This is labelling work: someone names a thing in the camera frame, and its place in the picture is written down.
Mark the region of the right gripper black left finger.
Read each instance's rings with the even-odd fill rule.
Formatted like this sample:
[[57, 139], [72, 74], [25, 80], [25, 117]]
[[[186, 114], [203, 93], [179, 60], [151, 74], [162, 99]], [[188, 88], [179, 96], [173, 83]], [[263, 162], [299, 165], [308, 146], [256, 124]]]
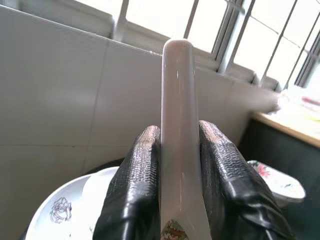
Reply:
[[160, 128], [134, 140], [111, 179], [94, 227], [94, 240], [160, 239]]

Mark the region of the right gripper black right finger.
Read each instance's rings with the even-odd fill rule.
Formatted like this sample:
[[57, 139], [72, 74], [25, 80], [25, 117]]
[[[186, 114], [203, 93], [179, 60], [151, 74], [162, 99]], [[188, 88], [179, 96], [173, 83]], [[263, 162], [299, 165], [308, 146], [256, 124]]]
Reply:
[[236, 145], [200, 120], [202, 191], [214, 240], [293, 240], [275, 197]]

